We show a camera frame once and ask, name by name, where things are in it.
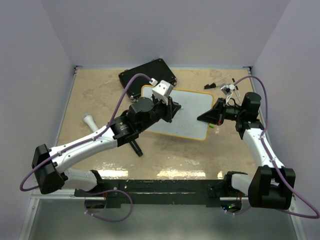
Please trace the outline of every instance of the small black object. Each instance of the small black object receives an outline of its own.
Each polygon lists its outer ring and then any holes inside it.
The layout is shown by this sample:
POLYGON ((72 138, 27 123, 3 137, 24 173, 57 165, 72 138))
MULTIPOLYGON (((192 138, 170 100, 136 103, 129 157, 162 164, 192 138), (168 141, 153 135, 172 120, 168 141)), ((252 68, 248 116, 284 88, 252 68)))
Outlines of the small black object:
POLYGON ((173 117, 181 109, 181 105, 168 97, 168 105, 159 101, 154 96, 152 100, 140 97, 139 100, 129 106, 121 116, 116 117, 110 128, 117 140, 117 146, 130 143, 139 137, 139 134, 158 122, 160 119, 167 123, 172 122, 173 117))
POLYGON ((227 210, 229 213, 236 213, 237 211, 240 211, 242 208, 242 203, 239 200, 221 200, 221 207, 225 211, 227 210))
POLYGON ((141 148, 139 147, 138 143, 135 140, 133 140, 133 141, 131 141, 129 143, 130 143, 131 147, 133 148, 134 152, 139 157, 141 157, 143 155, 143 152, 142 152, 141 148))
POLYGON ((213 82, 212 84, 207 84, 204 86, 204 89, 214 89, 217 85, 213 82))
MULTIPOLYGON (((177 85, 176 76, 162 58, 119 73, 119 80, 123 88, 126 87, 130 79, 136 74, 145 74, 150 78, 154 78, 158 82, 164 80, 173 86, 177 85)), ((142 76, 139 76, 131 84, 126 94, 132 102, 135 102, 141 96, 141 89, 144 85, 150 85, 150 83, 142 76)))
POLYGON ((197 120, 220 126, 225 119, 235 121, 240 111, 238 107, 226 105, 225 99, 219 97, 212 109, 198 116, 197 120))
MULTIPOLYGON (((282 167, 280 172, 288 184, 293 188, 296 174, 292 168, 282 167)), ((267 165, 259 166, 251 181, 248 190, 249 203, 254 208, 283 209, 290 207, 292 192, 280 179, 275 168, 267 165), (275 179, 279 185, 271 184, 275 179)))
MULTIPOLYGON (((236 80, 235 80, 234 78, 232 78, 232 82, 233 82, 233 83, 235 83, 235 82, 236 82, 236 80)), ((239 88, 238 88, 238 86, 237 86, 237 85, 235 85, 235 89, 237 89, 237 90, 239 91, 239 88)))
POLYGON ((106 204, 105 200, 84 200, 86 209, 104 209, 106 204))

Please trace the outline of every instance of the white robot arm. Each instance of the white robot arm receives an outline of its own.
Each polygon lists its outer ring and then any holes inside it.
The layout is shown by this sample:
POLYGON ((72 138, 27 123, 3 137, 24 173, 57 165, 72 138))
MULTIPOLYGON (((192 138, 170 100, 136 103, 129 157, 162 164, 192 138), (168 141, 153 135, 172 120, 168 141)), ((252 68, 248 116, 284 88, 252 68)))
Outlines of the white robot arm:
POLYGON ((170 93, 173 86, 152 79, 152 99, 141 97, 130 105, 129 109, 116 117, 109 128, 97 129, 91 125, 94 133, 65 145, 47 148, 45 144, 35 149, 32 168, 42 194, 49 194, 62 188, 82 189, 86 192, 94 188, 104 188, 103 181, 96 170, 80 171, 71 167, 101 151, 120 147, 139 137, 139 134, 159 120, 170 123, 181 109, 181 105, 173 102, 170 93), (47 164, 39 165, 52 158, 47 164))
POLYGON ((285 180, 293 188, 295 172, 285 168, 272 151, 266 136, 264 126, 258 117, 261 97, 255 92, 247 92, 241 105, 229 104, 235 86, 223 85, 223 92, 227 98, 218 98, 213 108, 198 116, 199 121, 221 125, 224 120, 235 121, 235 129, 240 138, 249 147, 257 171, 254 177, 243 172, 228 172, 226 177, 229 186, 248 195, 250 205, 258 208, 288 209, 292 199, 292 192, 281 181, 274 164, 280 169, 285 180))

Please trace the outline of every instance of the purple cable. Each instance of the purple cable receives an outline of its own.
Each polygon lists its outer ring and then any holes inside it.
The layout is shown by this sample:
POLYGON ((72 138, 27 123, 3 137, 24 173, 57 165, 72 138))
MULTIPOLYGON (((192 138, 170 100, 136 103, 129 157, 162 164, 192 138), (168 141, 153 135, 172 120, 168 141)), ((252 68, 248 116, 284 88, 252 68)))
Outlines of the purple cable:
POLYGON ((309 206, 309 208, 311 208, 314 212, 315 212, 315 216, 314 215, 305 215, 305 214, 300 214, 300 213, 295 213, 295 212, 290 212, 288 210, 281 210, 281 212, 284 212, 284 213, 287 213, 287 214, 290 214, 290 215, 294 215, 294 216, 298 216, 298 217, 301 217, 301 218, 307 218, 307 219, 319 219, 320 218, 320 213, 319 213, 319 210, 313 206, 308 200, 306 200, 302 195, 300 195, 300 193, 298 193, 296 190, 294 190, 290 185, 289 183, 286 181, 286 179, 284 178, 284 176, 282 175, 282 173, 280 172, 277 164, 276 164, 276 161, 273 159, 272 157, 272 154, 270 153, 266 143, 265 143, 265 140, 264 138, 262 137, 266 131, 267 131, 267 128, 268 128, 268 97, 267 97, 267 91, 266 91, 266 88, 264 86, 264 84, 262 83, 262 81, 256 77, 256 76, 244 76, 243 78, 239 79, 238 81, 236 81, 234 83, 234 85, 236 86, 238 83, 240 83, 242 80, 244 79, 249 79, 249 78, 253 78, 253 79, 256 79, 259 81, 259 83, 261 84, 261 87, 263 89, 263 93, 264 93, 264 98, 265 98, 265 128, 264 130, 262 131, 261 133, 261 143, 266 151, 266 153, 268 154, 269 158, 271 159, 271 162, 272 162, 272 165, 274 166, 276 172, 278 173, 279 177, 281 178, 281 180, 283 181, 284 185, 292 192, 294 193, 294 195, 296 195, 299 199, 301 199, 306 205, 309 206))
MULTIPOLYGON (((105 222, 109 222, 109 223, 118 223, 118 222, 122 222, 123 220, 126 220, 132 213, 132 210, 134 208, 134 203, 132 201, 132 198, 129 196, 128 193, 126 193, 125 191, 121 191, 121 190, 106 190, 106 191, 102 191, 102 192, 99 192, 99 194, 107 194, 107 193, 112 193, 112 192, 118 192, 118 193, 122 193, 124 195, 126 195, 130 201, 130 210, 128 212, 127 215, 125 215, 124 217, 120 218, 120 219, 117 219, 117 220, 113 220, 113 219, 107 219, 107 218, 104 218, 102 216, 98 216, 98 215, 95 215, 93 214, 92 212, 90 212, 88 209, 87 209, 87 206, 86 206, 86 202, 84 202, 84 209, 85 209, 85 213, 86 214, 89 214, 90 216, 96 218, 96 219, 100 219, 102 221, 105 221, 105 222)), ((85 192, 87 195, 89 196, 94 196, 94 195, 97 195, 97 193, 88 193, 88 192, 85 192)))
MULTIPOLYGON (((101 137, 101 136, 110 128, 110 126, 111 126, 112 122, 114 121, 115 116, 116 116, 116 114, 117 114, 117 112, 118 112, 118 109, 119 109, 119 107, 120 107, 120 105, 121 105, 121 102, 122 102, 122 100, 124 99, 124 97, 125 97, 125 95, 126 95, 126 93, 127 93, 127 91, 128 91, 128 88, 129 88, 130 85, 134 82, 134 80, 136 80, 137 77, 144 77, 144 78, 148 79, 149 82, 151 81, 151 78, 148 77, 147 75, 143 74, 143 73, 137 73, 136 75, 134 75, 134 76, 130 79, 130 81, 127 83, 127 85, 125 86, 125 88, 124 88, 124 90, 123 90, 123 92, 122 92, 122 94, 121 94, 121 96, 120 96, 120 98, 119 98, 119 101, 118 101, 117 105, 115 106, 115 109, 114 109, 114 112, 113 112, 113 114, 112 114, 112 116, 111 116, 111 119, 110 119, 110 121, 108 122, 108 124, 106 125, 106 128, 105 128, 102 132, 100 132, 99 134, 97 134, 96 136, 94 136, 94 139, 88 138, 88 139, 86 139, 86 140, 77 142, 77 143, 75 143, 75 144, 73 144, 73 145, 71 145, 71 146, 66 147, 63 151, 61 151, 61 153, 65 153, 66 151, 68 151, 68 150, 70 150, 70 149, 73 149, 74 147, 77 147, 77 146, 79 146, 79 145, 88 143, 88 142, 90 142, 90 141, 94 141, 95 139, 101 137)), ((37 165, 35 168, 33 168, 33 169, 23 178, 22 182, 20 183, 20 186, 19 186, 20 191, 22 191, 22 192, 27 192, 27 191, 31 191, 31 190, 33 190, 33 189, 37 189, 39 186, 33 186, 33 187, 29 187, 29 188, 24 188, 24 184, 26 183, 26 181, 28 180, 28 178, 29 178, 32 174, 35 173, 35 171, 37 171, 38 169, 40 169, 42 166, 44 166, 45 164, 47 164, 47 163, 48 163, 49 161, 51 161, 52 159, 58 157, 58 155, 59 155, 59 153, 56 153, 56 154, 48 157, 46 160, 44 160, 44 161, 41 162, 39 165, 37 165)), ((96 216, 96 215, 95 215, 95 217, 98 218, 98 219, 107 221, 107 222, 114 222, 114 223, 115 223, 115 222, 123 221, 123 220, 125 220, 127 217, 130 216, 130 214, 131 214, 131 212, 132 212, 132 209, 133 209, 133 201, 132 201, 131 197, 130 197, 126 192, 121 191, 121 190, 114 190, 114 189, 112 189, 112 190, 107 190, 107 191, 98 192, 98 193, 90 193, 90 195, 91 195, 91 196, 94 196, 94 195, 101 195, 101 194, 104 194, 104 193, 111 193, 111 192, 119 192, 119 193, 122 193, 122 194, 126 195, 126 196, 129 198, 129 201, 130 201, 130 204, 131 204, 131 208, 130 208, 130 211, 129 211, 128 215, 125 216, 125 217, 123 217, 123 218, 121 218, 120 220, 105 219, 105 218, 103 218, 103 217, 96 216)))

